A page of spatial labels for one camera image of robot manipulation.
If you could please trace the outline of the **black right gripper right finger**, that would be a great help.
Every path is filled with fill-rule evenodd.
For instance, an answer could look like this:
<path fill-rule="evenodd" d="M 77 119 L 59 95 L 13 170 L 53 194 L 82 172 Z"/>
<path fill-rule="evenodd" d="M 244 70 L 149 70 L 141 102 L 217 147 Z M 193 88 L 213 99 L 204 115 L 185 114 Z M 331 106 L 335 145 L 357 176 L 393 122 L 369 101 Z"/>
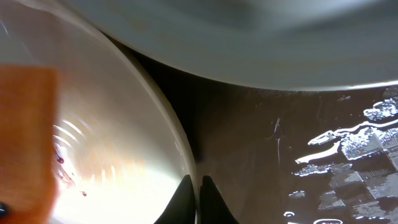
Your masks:
<path fill-rule="evenodd" d="M 200 187 L 201 224 L 239 224 L 225 204 L 209 175 L 204 175 Z"/>

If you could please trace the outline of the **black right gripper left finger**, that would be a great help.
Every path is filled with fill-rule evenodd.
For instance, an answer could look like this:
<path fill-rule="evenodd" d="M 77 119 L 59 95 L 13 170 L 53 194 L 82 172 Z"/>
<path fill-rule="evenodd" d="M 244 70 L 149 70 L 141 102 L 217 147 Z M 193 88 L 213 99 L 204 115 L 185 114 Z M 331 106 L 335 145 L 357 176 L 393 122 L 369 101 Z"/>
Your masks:
<path fill-rule="evenodd" d="M 185 175 L 169 204 L 154 224 L 194 224 L 196 199 L 190 175 Z"/>

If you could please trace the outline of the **white plate with red stain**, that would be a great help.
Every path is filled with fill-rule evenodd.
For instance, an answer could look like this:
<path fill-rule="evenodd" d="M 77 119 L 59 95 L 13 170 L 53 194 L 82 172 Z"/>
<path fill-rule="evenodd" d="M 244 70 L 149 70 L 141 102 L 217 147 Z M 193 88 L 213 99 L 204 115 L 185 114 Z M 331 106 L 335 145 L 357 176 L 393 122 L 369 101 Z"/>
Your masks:
<path fill-rule="evenodd" d="M 59 2 L 1 1 L 1 63 L 58 73 L 50 223 L 155 223 L 183 177 L 193 179 L 189 143 L 158 86 Z"/>

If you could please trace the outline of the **pale green plate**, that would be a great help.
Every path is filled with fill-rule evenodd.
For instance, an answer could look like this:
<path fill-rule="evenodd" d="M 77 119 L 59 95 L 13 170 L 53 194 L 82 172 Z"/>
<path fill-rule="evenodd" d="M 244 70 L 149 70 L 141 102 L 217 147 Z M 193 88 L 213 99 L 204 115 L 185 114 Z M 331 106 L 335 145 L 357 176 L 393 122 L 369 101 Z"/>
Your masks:
<path fill-rule="evenodd" d="M 273 90 L 397 83 L 396 0 L 66 0 L 110 37 L 200 77 Z"/>

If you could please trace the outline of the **orange green scrub sponge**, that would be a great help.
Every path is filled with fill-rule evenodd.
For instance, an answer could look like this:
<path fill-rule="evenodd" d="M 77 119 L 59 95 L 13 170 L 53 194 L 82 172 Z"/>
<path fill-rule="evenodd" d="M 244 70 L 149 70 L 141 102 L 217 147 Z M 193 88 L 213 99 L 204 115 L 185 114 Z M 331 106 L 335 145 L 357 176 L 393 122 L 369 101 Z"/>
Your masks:
<path fill-rule="evenodd" d="M 57 196 L 53 124 L 58 74 L 1 65 L 1 223 L 47 223 Z"/>

